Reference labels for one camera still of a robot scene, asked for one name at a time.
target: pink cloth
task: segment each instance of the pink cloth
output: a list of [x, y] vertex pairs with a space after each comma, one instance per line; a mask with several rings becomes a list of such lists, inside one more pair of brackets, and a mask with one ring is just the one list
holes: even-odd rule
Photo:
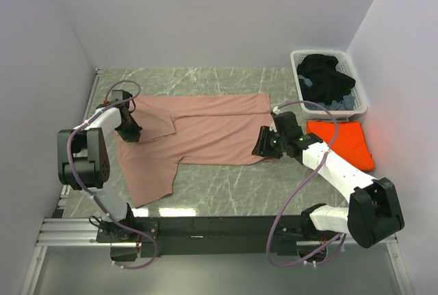
[[136, 98], [138, 143], [117, 135], [118, 161], [135, 207], [172, 194], [178, 164], [249, 165], [260, 126], [270, 125], [268, 94]]

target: white arm segment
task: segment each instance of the white arm segment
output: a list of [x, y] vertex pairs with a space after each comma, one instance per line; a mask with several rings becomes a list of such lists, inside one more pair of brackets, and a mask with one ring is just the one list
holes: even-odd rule
[[[120, 117], [120, 110], [118, 108], [110, 108], [103, 114], [101, 114], [90, 126], [85, 129], [94, 129], [97, 127], [102, 128], [103, 137], [106, 138], [108, 134], [114, 132], [114, 129], [120, 126], [122, 118]], [[117, 219], [123, 220], [127, 215], [127, 204], [121, 197], [119, 197], [116, 189], [110, 182], [105, 182], [102, 189], [91, 188], [96, 196], [101, 200], [108, 211]], [[81, 191], [84, 196], [90, 196], [87, 192]], [[102, 219], [110, 222], [110, 218], [102, 212]]]
[[350, 202], [350, 194], [355, 188], [365, 188], [373, 184], [374, 177], [361, 172], [332, 151], [327, 143], [314, 143], [302, 152], [302, 164], [315, 170], [328, 151], [326, 163], [318, 171], [342, 196]]
[[350, 234], [347, 226], [347, 207], [321, 206], [310, 213], [310, 219], [317, 230]]

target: table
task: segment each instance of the table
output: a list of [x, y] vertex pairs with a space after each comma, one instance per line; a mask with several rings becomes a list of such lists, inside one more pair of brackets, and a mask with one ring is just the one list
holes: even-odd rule
[[[265, 92], [272, 107], [298, 100], [291, 68], [137, 68], [104, 69], [96, 76], [90, 95], [88, 116], [103, 102], [108, 88], [121, 79], [142, 86], [144, 95], [226, 95]], [[131, 84], [121, 88], [134, 91]], [[305, 130], [299, 105], [290, 109]], [[123, 200], [132, 206], [123, 174], [116, 158], [114, 134], [106, 139], [111, 176]], [[275, 215], [286, 198], [311, 172], [295, 159], [251, 166], [179, 165], [174, 194], [134, 210], [137, 216], [241, 216]], [[313, 178], [286, 209], [299, 214], [316, 203], [346, 207], [342, 195], [322, 177]], [[99, 215], [94, 204], [78, 191], [70, 191], [64, 218]]]

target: orange object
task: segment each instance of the orange object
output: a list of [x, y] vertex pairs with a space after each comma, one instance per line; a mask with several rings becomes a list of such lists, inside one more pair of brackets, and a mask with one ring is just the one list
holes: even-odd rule
[[[333, 143], [332, 150], [359, 170], [364, 172], [374, 170], [376, 166], [365, 143], [361, 123], [347, 122], [338, 123], [338, 125], [339, 133], [335, 143]], [[307, 122], [307, 133], [314, 133], [329, 143], [335, 134], [335, 125], [309, 121]]]

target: gray wall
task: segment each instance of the gray wall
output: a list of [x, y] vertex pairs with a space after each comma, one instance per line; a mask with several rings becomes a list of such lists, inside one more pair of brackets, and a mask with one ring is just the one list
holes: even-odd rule
[[290, 66], [346, 49], [372, 0], [59, 0], [97, 67]]
[[370, 108], [377, 173], [396, 184], [399, 234], [416, 294], [438, 290], [437, 0], [374, 0], [350, 45]]
[[79, 122], [93, 69], [56, 0], [0, 0], [0, 293], [17, 294], [56, 207], [56, 133]]

